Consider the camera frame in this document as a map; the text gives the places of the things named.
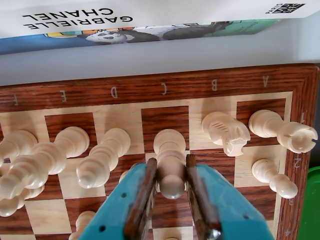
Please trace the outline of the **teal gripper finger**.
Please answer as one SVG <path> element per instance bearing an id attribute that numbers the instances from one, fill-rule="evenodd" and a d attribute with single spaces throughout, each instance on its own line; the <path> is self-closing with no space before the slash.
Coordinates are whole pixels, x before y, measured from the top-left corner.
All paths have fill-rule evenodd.
<path id="1" fill-rule="evenodd" d="M 80 235 L 80 240 L 146 240 L 156 196 L 157 160 L 133 165 Z"/>
<path id="2" fill-rule="evenodd" d="M 186 156 L 187 195 L 199 240 L 272 240 L 264 216 L 217 170 Z"/>

